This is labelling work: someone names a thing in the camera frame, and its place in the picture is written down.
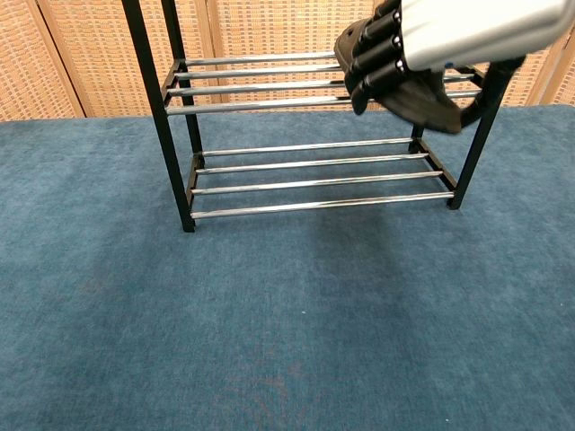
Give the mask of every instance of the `chrome rod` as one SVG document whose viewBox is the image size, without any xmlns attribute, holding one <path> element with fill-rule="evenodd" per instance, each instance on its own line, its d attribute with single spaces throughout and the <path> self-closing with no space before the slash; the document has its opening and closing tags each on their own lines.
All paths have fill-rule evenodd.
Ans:
<svg viewBox="0 0 575 431">
<path fill-rule="evenodd" d="M 200 174 L 212 174 L 212 173 L 271 171 L 274 169 L 306 168 L 309 166 L 333 166 L 333 165 L 337 165 L 337 164 L 376 163 L 376 162 L 392 162 L 392 161 L 397 161 L 397 160 L 416 160 L 416 159 L 424 159 L 427 156 L 428 156 L 427 153 L 393 154 L 393 155 L 378 155 L 376 157 L 353 157 L 353 158 L 347 158 L 347 159 L 311 160 L 311 161 L 305 161 L 305 162 L 249 164 L 249 165 L 245 165 L 245 166 L 226 166 L 223 168 L 198 169 L 198 170 L 196 170 L 196 173 L 198 175 L 200 175 Z"/>
<path fill-rule="evenodd" d="M 468 81 L 473 75 L 447 75 L 444 79 L 448 83 L 461 83 Z M 294 81 L 293 83 L 268 83 L 268 84 L 240 84 L 240 85 L 214 85 L 211 87 L 196 88 L 170 88 L 168 93 L 173 97 L 179 96 L 201 96 L 209 94 L 231 94 L 242 92 L 280 92 L 288 90 L 309 90 L 314 88 L 343 88 L 345 83 L 342 80 L 313 80 Z"/>
<path fill-rule="evenodd" d="M 427 193 L 419 195 L 389 196 L 381 198 L 362 198 L 347 200 L 330 200 L 326 202 L 307 202 L 303 204 L 275 205 L 271 207 L 252 207 L 237 209 L 218 209 L 214 211 L 192 212 L 191 217 L 194 219 L 228 217 L 228 216 L 247 216 L 250 214 L 279 213 L 285 211 L 303 211 L 307 209 L 337 208 L 337 207 L 358 207 L 361 205 L 391 204 L 394 202 L 410 202 L 417 200 L 429 199 L 450 199 L 455 195 L 452 191 L 441 193 Z"/>
<path fill-rule="evenodd" d="M 326 144 L 263 146 L 261 148 L 239 148 L 235 150 L 204 151 L 202 152 L 202 155 L 204 157 L 214 157 L 220 155 L 282 153 L 286 151 L 321 150 L 324 148 L 346 148 L 352 146 L 410 144 L 411 141 L 413 141 L 413 139 L 410 137 L 399 137 L 396 139 L 374 139 L 371 141 L 330 142 Z"/>
<path fill-rule="evenodd" d="M 340 65 L 303 65 L 264 67 L 260 69 L 215 70 L 207 72 L 179 72 L 175 74 L 178 79 L 208 79 L 208 78 L 234 78 L 240 76 L 263 76 L 283 74 L 308 74 L 313 72 L 333 72 L 341 70 Z"/>
<path fill-rule="evenodd" d="M 324 60 L 328 58 L 335 58 L 333 51 L 244 57 L 199 58 L 197 60 L 186 60 L 186 66 L 238 65 L 242 63 L 262 63 L 266 61 Z"/>
<path fill-rule="evenodd" d="M 375 175 L 370 177 L 337 178 L 331 180 L 310 180 L 294 182 L 278 182 L 275 184 L 252 184 L 249 186 L 216 187 L 213 189 L 194 189 L 193 195 L 218 195 L 225 193 L 242 193 L 246 191 L 265 191 L 279 189 L 301 189 L 317 186 L 340 186 L 343 184 L 362 184 L 366 182 L 383 182 L 395 180 L 416 180 L 420 178 L 435 178 L 443 174 L 442 171 L 427 171 L 416 173 L 398 173 L 393 175 Z"/>
<path fill-rule="evenodd" d="M 452 99 L 475 97 L 479 90 L 468 92 L 448 92 Z M 184 106 L 181 108 L 166 108 L 168 115 L 213 114 L 216 112 L 234 112 L 241 110 L 273 110 L 276 108 L 298 108 L 304 106 L 334 106 L 349 105 L 349 96 L 313 96 L 296 99 L 279 99 L 275 101 L 239 101 L 232 103 L 215 103 L 211 105 Z"/>
<path fill-rule="evenodd" d="M 464 83 L 465 81 L 469 81 L 473 77 L 474 74 L 445 75 L 443 77 L 443 82 L 446 84 Z"/>
</svg>

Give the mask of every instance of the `rack leg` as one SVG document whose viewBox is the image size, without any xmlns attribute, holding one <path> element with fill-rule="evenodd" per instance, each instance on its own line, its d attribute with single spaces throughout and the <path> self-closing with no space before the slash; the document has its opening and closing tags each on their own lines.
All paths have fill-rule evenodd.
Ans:
<svg viewBox="0 0 575 431">
<path fill-rule="evenodd" d="M 415 154 L 417 152 L 419 152 L 420 148 L 417 145 L 417 141 L 416 139 L 421 139 L 423 137 L 423 131 L 425 129 L 420 127 L 420 126 L 415 126 L 413 125 L 413 130 L 411 131 L 411 137 L 413 138 L 413 141 L 410 142 L 410 146 L 409 146 L 409 152 L 411 154 Z"/>
<path fill-rule="evenodd" d="M 147 99 L 150 103 L 155 128 L 158 138 L 160 139 L 165 165 L 168 169 L 168 175 L 172 184 L 173 195 L 180 213 L 181 225 L 185 232 L 194 232 L 194 221 L 190 215 L 190 206 L 188 205 L 186 191 L 183 181 L 181 180 L 180 165 L 178 164 L 178 157 L 173 146 L 172 131 L 170 130 L 168 116 L 165 113 L 164 98 L 158 85 L 154 58 L 152 57 L 152 49 L 150 48 L 150 42 L 147 37 L 142 8 L 138 0 L 122 0 L 122 5 L 134 42 L 134 48 L 136 49 L 137 62 L 140 66 Z"/>
<path fill-rule="evenodd" d="M 172 56 L 176 61 L 180 61 L 179 72 L 188 72 L 186 66 L 186 53 L 183 48 L 183 40 L 181 38 L 180 22 L 178 21 L 178 13 L 176 5 L 173 0 L 162 0 L 162 9 L 164 11 L 165 25 L 168 30 L 168 37 L 170 38 L 170 46 L 172 47 Z M 190 81 L 179 81 L 181 88 L 190 88 Z M 184 106 L 193 106 L 193 96 L 185 96 L 181 98 Z M 202 151 L 201 137 L 199 135 L 198 117 L 195 114 L 186 115 L 186 123 L 188 125 L 188 134 L 190 135 L 191 149 L 194 154 L 199 154 Z M 204 159 L 200 156 L 200 164 L 203 166 Z"/>
<path fill-rule="evenodd" d="M 457 187 L 455 190 L 456 195 L 453 197 L 453 199 L 450 199 L 447 202 L 447 206 L 450 209 L 459 209 L 461 207 L 465 197 L 465 192 L 469 187 L 469 182 L 473 177 L 473 172 L 475 171 L 475 167 L 479 162 L 479 157 L 482 155 L 483 148 L 485 147 L 485 141 L 487 141 L 487 137 L 491 132 L 491 127 L 493 126 L 493 121 L 495 120 L 497 112 L 499 111 L 502 99 L 503 94 L 501 95 L 497 105 L 482 117 L 479 126 L 477 127 L 475 137 L 473 138 L 473 143 L 471 144 L 471 148 L 467 154 L 467 159 L 465 159 L 464 168 L 462 169 L 461 175 L 459 176 L 459 181 L 457 182 Z"/>
</svg>

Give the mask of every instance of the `blue carpet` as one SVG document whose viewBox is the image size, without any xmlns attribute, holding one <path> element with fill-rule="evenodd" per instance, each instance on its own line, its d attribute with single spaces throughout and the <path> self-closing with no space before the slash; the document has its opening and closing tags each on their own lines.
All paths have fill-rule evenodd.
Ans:
<svg viewBox="0 0 575 431">
<path fill-rule="evenodd" d="M 461 211 L 430 201 L 257 215 L 201 220 L 196 233 L 181 230 L 151 119 L 0 125 L 0 428 L 575 429 L 574 114 L 502 110 Z M 185 126 L 174 123 L 187 171 Z M 410 132 L 375 113 L 200 125 L 212 149 Z M 472 134 L 426 137 L 458 173 Z M 199 198 L 198 209 L 263 203 L 252 195 Z"/>
</svg>

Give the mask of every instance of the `rack shelf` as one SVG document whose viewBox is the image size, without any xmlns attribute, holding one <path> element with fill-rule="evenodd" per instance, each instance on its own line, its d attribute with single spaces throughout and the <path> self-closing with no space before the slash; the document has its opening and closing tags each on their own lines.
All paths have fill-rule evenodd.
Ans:
<svg viewBox="0 0 575 431">
<path fill-rule="evenodd" d="M 172 184 L 181 223 L 186 232 L 193 232 L 195 220 L 225 216 L 247 216 L 255 214 L 276 213 L 284 211 L 303 211 L 311 209 L 357 207 L 365 205 L 380 205 L 398 202 L 421 201 L 430 199 L 445 199 L 451 209 L 458 209 L 464 198 L 473 171 L 481 155 L 485 141 L 490 133 L 491 125 L 499 104 L 485 114 L 477 128 L 471 148 L 465 160 L 464 168 L 455 180 L 441 161 L 429 149 L 423 140 L 423 128 L 414 127 L 409 137 L 384 138 L 367 141 L 349 141 L 306 145 L 282 145 L 255 148 L 229 148 L 223 150 L 204 150 L 198 128 L 198 114 L 216 112 L 233 112 L 245 110 L 271 110 L 277 108 L 294 108 L 307 106 L 334 106 L 350 105 L 349 96 L 330 95 L 313 97 L 299 97 L 287 99 L 271 99 L 265 101 L 242 101 L 197 105 L 193 97 L 198 95 L 257 93 L 257 92 L 284 92 L 294 90 L 333 90 L 344 88 L 343 73 L 337 63 L 325 64 L 298 64 L 317 60 L 333 60 L 335 56 L 331 51 L 293 53 L 293 54 L 268 54 L 261 56 L 228 57 L 228 58 L 186 58 L 181 38 L 180 25 L 176 14 L 174 0 L 162 0 L 164 19 L 172 47 L 173 64 L 168 72 L 164 83 L 158 86 L 155 64 L 150 49 L 150 43 L 146 34 L 146 26 L 138 0 L 122 0 L 124 12 L 128 20 L 128 26 L 136 49 L 137 60 L 144 80 L 146 94 L 150 102 L 154 116 L 157 134 L 164 153 L 164 159 Z M 289 62 L 288 66 L 246 67 L 241 65 Z M 224 70 L 194 70 L 195 67 L 226 66 Z M 286 75 L 300 76 L 309 74 L 341 73 L 341 77 L 333 79 L 303 79 L 285 82 L 262 83 L 262 84 L 231 84 L 196 87 L 191 84 L 198 79 L 212 78 L 236 78 L 248 76 L 275 76 Z M 484 75 L 474 67 L 461 67 L 454 73 L 445 76 L 445 84 L 469 81 L 478 88 L 471 91 L 448 92 L 452 99 L 474 98 L 482 90 Z M 181 98 L 182 107 L 171 106 L 174 97 Z M 188 126 L 191 142 L 191 169 L 188 185 L 184 186 L 181 180 L 181 172 L 173 145 L 172 131 L 168 116 L 184 115 Z M 299 160 L 283 163 L 251 163 L 255 154 L 293 153 L 301 151 L 321 152 L 333 148 L 355 148 L 358 151 L 365 147 L 380 145 L 407 145 L 407 150 L 399 154 L 354 156 L 346 158 L 319 160 Z M 212 157 L 246 156 L 248 163 L 231 166 L 214 167 L 209 165 Z M 230 184 L 223 187 L 199 188 L 199 179 L 206 175 L 227 175 L 229 173 L 271 171 L 271 170 L 295 170 L 300 168 L 321 168 L 324 166 L 340 166 L 347 164 L 362 163 L 393 163 L 397 161 L 425 161 L 427 170 L 420 172 L 406 172 L 393 174 L 377 174 L 368 176 L 343 176 L 331 179 L 281 181 L 267 184 Z M 285 205 L 273 205 L 262 207 L 240 207 L 216 209 L 210 211 L 197 211 L 193 209 L 194 201 L 206 195 L 221 195 L 244 192 L 280 192 L 285 189 L 304 189 L 321 186 L 354 185 L 388 181 L 407 180 L 414 185 L 417 180 L 437 179 L 442 190 L 432 193 L 414 191 L 408 195 L 382 196 L 374 198 L 342 198 L 338 200 L 325 200 L 318 202 L 297 202 Z"/>
</svg>

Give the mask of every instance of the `wall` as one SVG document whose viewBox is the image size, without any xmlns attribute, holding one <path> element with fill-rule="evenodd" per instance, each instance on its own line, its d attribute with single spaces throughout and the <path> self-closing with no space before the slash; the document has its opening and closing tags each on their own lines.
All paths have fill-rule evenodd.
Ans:
<svg viewBox="0 0 575 431">
<path fill-rule="evenodd" d="M 350 22 L 369 16 L 376 3 L 374 0 L 176 2 L 188 57 L 329 50 L 341 31 Z M 141 0 L 141 4 L 156 72 L 159 81 L 163 81 L 172 57 L 162 7 L 159 0 Z M 119 0 L 4 0 L 1 7 L 4 10 L 0 14 L 0 36 L 3 38 L 0 120 L 149 113 Z M 566 35 L 549 49 L 529 56 L 509 86 L 504 104 L 575 104 L 575 53 L 567 49 L 571 46 L 569 42 Z M 338 73 L 275 75 L 212 79 L 194 81 L 194 84 L 249 84 L 338 77 Z M 468 85 L 450 84 L 449 88 L 460 90 Z M 326 91 L 200 96 L 196 102 L 255 101 L 318 94 L 326 94 Z M 327 94 L 343 92 L 336 89 Z"/>
</svg>

